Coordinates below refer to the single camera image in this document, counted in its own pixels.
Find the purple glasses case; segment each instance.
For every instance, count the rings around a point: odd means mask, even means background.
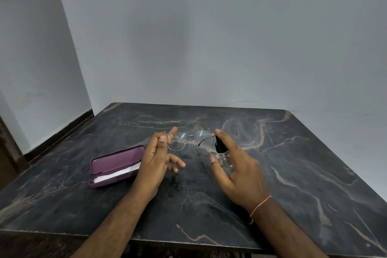
[[[89,181],[89,186],[102,187],[136,175],[138,169],[122,174],[120,176],[115,176],[110,179],[105,179],[103,181],[94,183],[94,179],[96,177],[112,174],[139,163],[143,159],[144,152],[144,146],[136,146],[94,158],[90,162],[90,169],[93,176]]]

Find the white cleaning cloth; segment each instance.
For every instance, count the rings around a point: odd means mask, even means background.
[[[94,183],[96,183],[96,182],[102,182],[102,181],[104,181],[105,179],[111,179],[112,177],[120,176],[120,175],[122,175],[122,174],[129,173],[129,172],[131,172],[131,171],[135,171],[135,170],[137,170],[137,169],[140,168],[140,164],[141,164],[141,163],[139,162],[139,163],[137,163],[137,164],[135,164],[135,165],[133,165],[133,166],[130,166],[130,167],[128,167],[128,168],[122,169],[122,170],[120,170],[120,171],[116,171],[115,173],[107,174],[107,175],[105,175],[105,176],[99,176],[99,177],[96,177],[96,178],[94,179]]]

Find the forearm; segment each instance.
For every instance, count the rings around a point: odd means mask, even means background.
[[[254,213],[259,226],[280,258],[327,258],[315,243],[270,198]]]
[[[147,203],[132,189],[71,258],[121,257]]]

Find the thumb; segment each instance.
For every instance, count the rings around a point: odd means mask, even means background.
[[[225,192],[227,195],[228,192],[230,192],[233,183],[231,182],[230,178],[227,176],[223,168],[220,166],[218,159],[216,159],[215,156],[211,156],[210,159],[212,172],[214,173],[216,181],[219,183],[223,192]]]
[[[159,142],[157,143],[156,153],[154,154],[153,158],[165,159],[167,152],[168,152],[168,142],[167,142],[166,135],[161,135],[159,138]]]

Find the metal eyeglass frame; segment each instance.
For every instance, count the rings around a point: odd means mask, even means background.
[[[206,133],[211,133],[210,131],[197,131],[195,134],[193,134],[193,135],[187,135],[186,133],[182,133],[182,132],[176,132],[176,133],[170,133],[170,134],[168,134],[167,136],[168,136],[168,139],[169,140],[171,140],[171,138],[169,137],[169,135],[173,135],[173,134],[185,134],[185,137],[186,137],[186,139],[187,139],[187,141],[185,142],[185,144],[184,144],[184,147],[183,148],[181,148],[180,150],[172,150],[170,147],[169,147],[169,144],[168,144],[168,149],[170,149],[171,151],[181,151],[182,149],[184,149],[185,148],[185,146],[187,145],[187,143],[188,143],[188,137],[193,137],[193,142],[195,143],[195,145],[196,145],[196,147],[197,148],[200,148],[200,149],[207,149],[207,148],[202,148],[202,147],[200,147],[200,144],[204,141],[204,140],[207,140],[207,139],[202,139],[200,142],[199,142],[199,144],[197,144],[196,143],[196,141],[195,141],[195,135],[197,134],[197,133],[200,133],[200,132],[206,132]],[[211,136],[212,136],[212,138],[211,138],[211,144],[210,144],[210,146],[212,145],[212,139],[215,137],[215,134],[214,133],[211,133]]]

